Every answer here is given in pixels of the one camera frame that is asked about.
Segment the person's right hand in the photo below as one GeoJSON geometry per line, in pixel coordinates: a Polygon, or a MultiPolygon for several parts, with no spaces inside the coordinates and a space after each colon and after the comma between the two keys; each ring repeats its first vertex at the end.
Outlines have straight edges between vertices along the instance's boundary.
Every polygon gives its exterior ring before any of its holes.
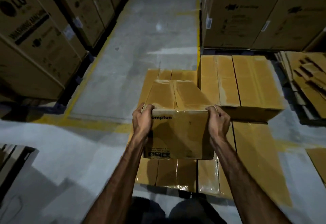
{"type": "Polygon", "coordinates": [[[208,131],[212,139],[226,139],[230,116],[217,105],[206,108],[209,111],[208,131]]]}

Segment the lg logo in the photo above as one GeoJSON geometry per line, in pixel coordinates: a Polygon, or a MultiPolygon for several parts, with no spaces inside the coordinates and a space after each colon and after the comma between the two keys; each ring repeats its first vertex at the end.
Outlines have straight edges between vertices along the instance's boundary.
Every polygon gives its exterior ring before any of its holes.
{"type": "Polygon", "coordinates": [[[0,1],[0,10],[9,17],[15,17],[17,15],[16,9],[21,9],[27,4],[26,0],[10,0],[0,1]]]}

